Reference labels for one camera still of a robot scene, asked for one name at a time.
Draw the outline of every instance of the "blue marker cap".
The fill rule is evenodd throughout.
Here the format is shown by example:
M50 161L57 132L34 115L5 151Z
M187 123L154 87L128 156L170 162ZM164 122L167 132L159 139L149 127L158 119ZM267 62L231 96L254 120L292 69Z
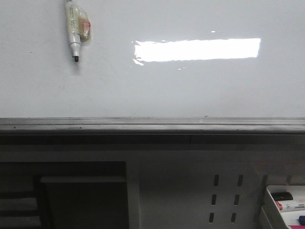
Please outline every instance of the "blue marker cap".
M299 217L299 222L301 225L305 225L305 216L300 216Z

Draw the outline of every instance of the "whiteboard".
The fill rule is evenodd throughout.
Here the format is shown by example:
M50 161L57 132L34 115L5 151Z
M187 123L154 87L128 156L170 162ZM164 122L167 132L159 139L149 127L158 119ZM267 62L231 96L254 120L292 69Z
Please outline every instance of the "whiteboard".
M303 0L78 0L78 63L64 2L1 1L1 118L305 116Z

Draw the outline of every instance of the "metal ledge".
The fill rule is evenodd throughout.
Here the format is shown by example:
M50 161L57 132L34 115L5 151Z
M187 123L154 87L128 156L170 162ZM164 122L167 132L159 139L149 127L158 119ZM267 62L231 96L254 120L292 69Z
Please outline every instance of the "metal ledge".
M1 135L304 134L305 118L0 118Z

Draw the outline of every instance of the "white container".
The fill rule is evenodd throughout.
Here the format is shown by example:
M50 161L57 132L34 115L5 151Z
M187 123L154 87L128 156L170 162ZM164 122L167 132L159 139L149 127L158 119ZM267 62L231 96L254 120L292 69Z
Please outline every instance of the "white container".
M281 212L271 196L271 193L275 192L290 192L294 200L304 199L305 186L270 185L266 188L264 205L260 216L263 229L291 229L291 225L300 225L298 219L299 216L305 215L305 210ZM264 216L267 217L271 227L266 224Z

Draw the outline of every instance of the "whiteboard marker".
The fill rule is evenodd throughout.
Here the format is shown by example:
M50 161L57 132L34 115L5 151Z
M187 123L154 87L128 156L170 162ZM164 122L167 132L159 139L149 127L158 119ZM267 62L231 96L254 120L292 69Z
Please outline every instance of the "whiteboard marker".
M79 29L78 13L73 0L66 0L67 29L70 47L75 62L78 62L81 52L81 35Z

